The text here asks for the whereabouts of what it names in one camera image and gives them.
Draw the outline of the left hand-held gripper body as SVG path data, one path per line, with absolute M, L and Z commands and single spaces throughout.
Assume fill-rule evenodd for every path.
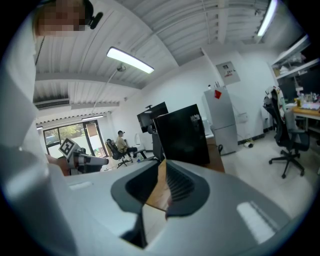
M 86 149 L 80 147 L 75 141 L 66 138 L 58 149 L 66 158 L 70 175 L 79 175 L 85 173 L 85 161 L 78 162 L 79 157 L 86 154 Z

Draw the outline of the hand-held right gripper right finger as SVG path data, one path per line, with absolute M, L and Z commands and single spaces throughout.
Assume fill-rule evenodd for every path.
M 172 203 L 149 253 L 274 253 L 289 216 L 241 179 L 176 160 L 166 162 Z

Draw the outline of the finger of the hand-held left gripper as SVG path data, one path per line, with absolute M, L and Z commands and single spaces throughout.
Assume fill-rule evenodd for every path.
M 107 158 L 96 157 L 86 154 L 79 155 L 79 165 L 80 166 L 105 166 L 109 163 Z

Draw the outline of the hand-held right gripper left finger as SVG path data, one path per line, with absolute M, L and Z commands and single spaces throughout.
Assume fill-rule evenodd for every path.
M 155 162 L 69 177 L 52 164 L 49 173 L 52 205 L 62 218 L 50 232 L 52 255 L 152 255 L 144 235 L 140 194 L 153 190 Z

